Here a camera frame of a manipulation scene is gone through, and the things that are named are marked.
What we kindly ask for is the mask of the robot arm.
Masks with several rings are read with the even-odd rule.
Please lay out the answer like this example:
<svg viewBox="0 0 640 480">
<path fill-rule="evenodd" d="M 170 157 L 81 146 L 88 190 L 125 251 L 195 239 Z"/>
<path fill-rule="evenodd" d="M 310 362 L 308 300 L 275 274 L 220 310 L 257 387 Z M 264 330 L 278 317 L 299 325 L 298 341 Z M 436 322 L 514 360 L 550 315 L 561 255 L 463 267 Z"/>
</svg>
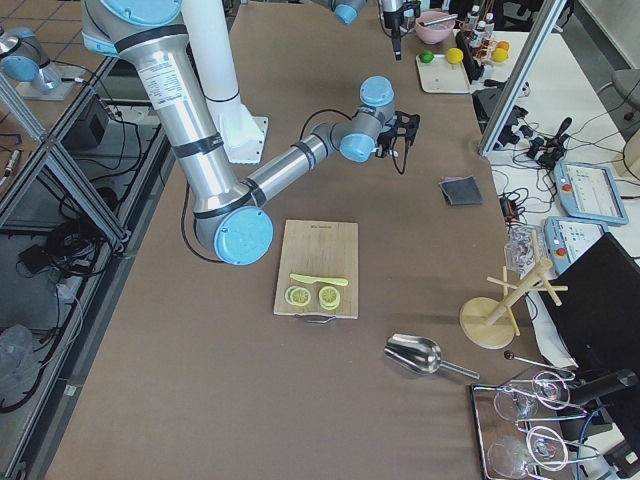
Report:
<svg viewBox="0 0 640 480">
<path fill-rule="evenodd" d="M 367 4 L 365 0 L 326 0 L 315 1 L 330 10 L 344 25 L 352 24 Z M 391 40 L 392 50 L 396 61 L 402 59 L 402 39 L 409 32 L 407 22 L 410 18 L 417 19 L 421 15 L 420 1 L 383 0 L 376 2 L 378 6 L 378 20 L 383 33 Z"/>
<path fill-rule="evenodd" d="M 242 103 L 224 7 L 219 1 L 85 1 L 85 46 L 133 65 L 194 194 L 194 233 L 220 262 L 248 265 L 269 249 L 274 227 L 264 204 L 333 154 L 354 162 L 412 143 L 419 119 L 398 111 L 390 81 L 366 79 L 360 105 L 323 123 L 244 179 L 244 157 L 264 129 Z"/>
</svg>

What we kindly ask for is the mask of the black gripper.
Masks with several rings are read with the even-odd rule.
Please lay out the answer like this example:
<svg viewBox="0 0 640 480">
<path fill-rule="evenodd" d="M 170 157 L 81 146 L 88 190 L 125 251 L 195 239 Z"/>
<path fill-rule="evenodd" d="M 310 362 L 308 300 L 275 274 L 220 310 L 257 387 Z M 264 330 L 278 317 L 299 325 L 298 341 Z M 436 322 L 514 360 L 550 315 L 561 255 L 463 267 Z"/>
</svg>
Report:
<svg viewBox="0 0 640 480">
<path fill-rule="evenodd" d="M 392 39 L 396 61 L 402 59 L 401 37 L 405 20 L 420 15 L 421 2 L 410 0 L 381 0 L 379 2 L 382 26 L 385 34 Z"/>
<path fill-rule="evenodd" d="M 414 144 L 420 120 L 419 114 L 396 111 L 391 124 L 378 135 L 372 153 L 378 158 L 384 158 L 391 153 L 395 141 L 402 138 L 404 154 L 407 155 Z"/>
</svg>

